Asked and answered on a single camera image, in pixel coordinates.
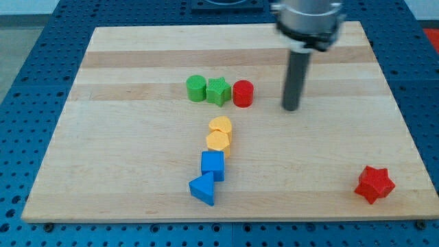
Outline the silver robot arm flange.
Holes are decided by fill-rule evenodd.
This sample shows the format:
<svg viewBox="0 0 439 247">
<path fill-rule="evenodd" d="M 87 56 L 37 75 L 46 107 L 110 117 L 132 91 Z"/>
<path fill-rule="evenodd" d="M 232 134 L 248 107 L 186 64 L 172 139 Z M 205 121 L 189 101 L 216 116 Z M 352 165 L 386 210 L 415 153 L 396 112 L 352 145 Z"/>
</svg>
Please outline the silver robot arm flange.
<svg viewBox="0 0 439 247">
<path fill-rule="evenodd" d="M 280 0 L 271 4 L 276 28 L 296 53 L 326 51 L 340 35 L 343 3 L 336 0 Z"/>
</svg>

